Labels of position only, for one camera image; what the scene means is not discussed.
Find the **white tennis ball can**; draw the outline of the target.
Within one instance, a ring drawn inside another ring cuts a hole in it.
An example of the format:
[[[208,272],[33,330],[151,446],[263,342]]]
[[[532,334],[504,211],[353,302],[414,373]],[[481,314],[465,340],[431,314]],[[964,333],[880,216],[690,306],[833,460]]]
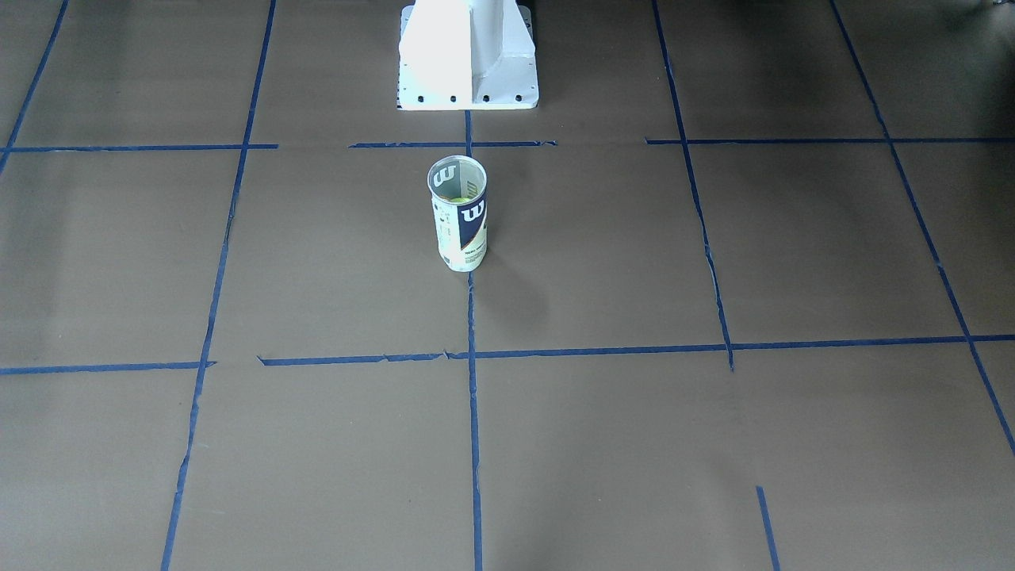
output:
[[[487,173],[478,160],[466,155],[439,159],[427,173],[434,213],[436,243],[449,270],[467,274],[487,252]],[[453,205],[447,198],[472,198]]]

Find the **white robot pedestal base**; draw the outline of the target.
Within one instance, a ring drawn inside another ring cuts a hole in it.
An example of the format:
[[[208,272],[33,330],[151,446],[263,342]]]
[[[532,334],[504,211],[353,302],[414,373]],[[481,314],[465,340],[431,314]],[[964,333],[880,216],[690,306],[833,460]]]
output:
[[[401,10],[396,108],[533,109],[540,91],[528,1],[416,1]]]

